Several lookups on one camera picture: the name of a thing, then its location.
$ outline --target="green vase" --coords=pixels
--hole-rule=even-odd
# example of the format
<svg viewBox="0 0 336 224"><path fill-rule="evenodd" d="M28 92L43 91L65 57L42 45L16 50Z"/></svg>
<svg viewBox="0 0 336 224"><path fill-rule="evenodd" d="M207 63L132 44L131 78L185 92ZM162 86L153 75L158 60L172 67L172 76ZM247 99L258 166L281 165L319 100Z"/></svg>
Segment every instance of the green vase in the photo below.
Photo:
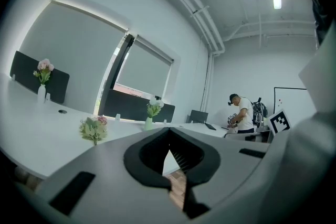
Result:
<svg viewBox="0 0 336 224"><path fill-rule="evenodd" d="M149 131L152 129L153 119L150 117L147 117L145 122L145 131Z"/></svg>

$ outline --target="roller blind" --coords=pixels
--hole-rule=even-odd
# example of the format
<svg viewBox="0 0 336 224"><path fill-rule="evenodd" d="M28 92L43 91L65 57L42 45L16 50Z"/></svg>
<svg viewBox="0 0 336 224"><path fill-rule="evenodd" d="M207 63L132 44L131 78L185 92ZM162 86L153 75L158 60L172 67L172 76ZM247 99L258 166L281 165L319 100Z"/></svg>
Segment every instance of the roller blind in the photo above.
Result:
<svg viewBox="0 0 336 224"><path fill-rule="evenodd" d="M113 52L125 30L71 7L50 3L28 31L20 51L50 59L70 75L64 105L93 113Z"/></svg>
<svg viewBox="0 0 336 224"><path fill-rule="evenodd" d="M162 97L170 65L155 51L135 41L117 83Z"/></svg>

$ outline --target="computer monitor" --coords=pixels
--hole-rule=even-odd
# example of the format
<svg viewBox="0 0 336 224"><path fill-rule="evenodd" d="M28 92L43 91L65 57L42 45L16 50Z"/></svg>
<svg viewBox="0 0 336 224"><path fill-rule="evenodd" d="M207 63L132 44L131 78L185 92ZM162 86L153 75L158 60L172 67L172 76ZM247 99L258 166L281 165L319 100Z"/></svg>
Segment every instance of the computer monitor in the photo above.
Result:
<svg viewBox="0 0 336 224"><path fill-rule="evenodd" d="M194 123L204 123L208 118L208 113L192 110L189 117L189 122L193 121Z"/></svg>

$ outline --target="dark gray partition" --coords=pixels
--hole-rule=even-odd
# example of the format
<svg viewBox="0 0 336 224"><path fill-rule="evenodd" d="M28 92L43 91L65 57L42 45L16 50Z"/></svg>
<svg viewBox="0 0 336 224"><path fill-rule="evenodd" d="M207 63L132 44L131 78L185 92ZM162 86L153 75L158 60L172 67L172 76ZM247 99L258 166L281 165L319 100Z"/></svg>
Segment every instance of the dark gray partition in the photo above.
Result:
<svg viewBox="0 0 336 224"><path fill-rule="evenodd" d="M121 115L122 119L145 121L147 118L148 99L130 95L110 89L104 107L104 115L115 117ZM153 118L153 122L172 122L175 106L165 104L160 113Z"/></svg>
<svg viewBox="0 0 336 224"><path fill-rule="evenodd" d="M34 70L37 70L38 61L19 52L15 56L10 69L11 77L15 74L15 80L37 93L40 83L38 78L33 76ZM50 93L50 99L56 103L64 103L65 93L70 75L58 69L54 69L50 74L49 81L46 82L46 92Z"/></svg>

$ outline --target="white desk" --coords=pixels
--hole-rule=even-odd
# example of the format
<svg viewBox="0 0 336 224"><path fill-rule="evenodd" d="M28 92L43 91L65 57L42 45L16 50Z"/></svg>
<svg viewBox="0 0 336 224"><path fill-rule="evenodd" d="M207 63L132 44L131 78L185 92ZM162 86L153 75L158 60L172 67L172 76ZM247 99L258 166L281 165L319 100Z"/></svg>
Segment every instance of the white desk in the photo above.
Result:
<svg viewBox="0 0 336 224"><path fill-rule="evenodd" d="M53 102L37 104L37 95L10 77L0 73L0 147L16 165L45 179L53 172L93 147L79 133L80 120L92 117ZM108 136L102 142L119 139L143 131L144 124L108 120ZM154 127L179 127L223 137L225 129L214 125L216 131L203 124L154 124ZM164 174L179 166L169 152Z"/></svg>

